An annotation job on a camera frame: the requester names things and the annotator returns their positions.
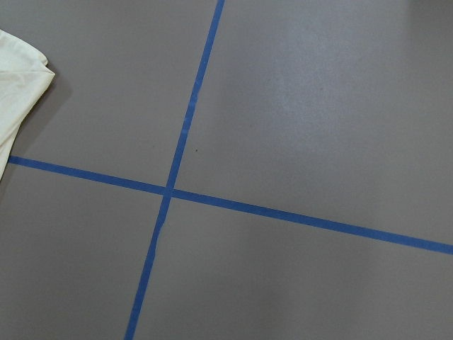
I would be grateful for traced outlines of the beige long-sleeve printed shirt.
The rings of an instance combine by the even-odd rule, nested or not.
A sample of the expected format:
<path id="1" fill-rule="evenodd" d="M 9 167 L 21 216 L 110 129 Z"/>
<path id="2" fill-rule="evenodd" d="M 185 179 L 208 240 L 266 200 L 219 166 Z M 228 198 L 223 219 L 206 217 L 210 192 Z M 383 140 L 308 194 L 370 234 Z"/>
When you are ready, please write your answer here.
<path id="1" fill-rule="evenodd" d="M 21 123 L 55 76 L 47 63 L 41 51 L 1 31 L 1 173 Z"/>

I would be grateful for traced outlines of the brown table mat with blue grid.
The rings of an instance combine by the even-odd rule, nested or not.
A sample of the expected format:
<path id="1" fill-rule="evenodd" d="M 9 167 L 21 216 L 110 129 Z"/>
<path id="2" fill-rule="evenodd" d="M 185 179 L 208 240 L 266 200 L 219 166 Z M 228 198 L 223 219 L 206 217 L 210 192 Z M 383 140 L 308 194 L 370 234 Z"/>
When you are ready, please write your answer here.
<path id="1" fill-rule="evenodd" d="M 55 77 L 1 180 L 2 339 L 451 339 L 451 1 L 2 1 Z"/>

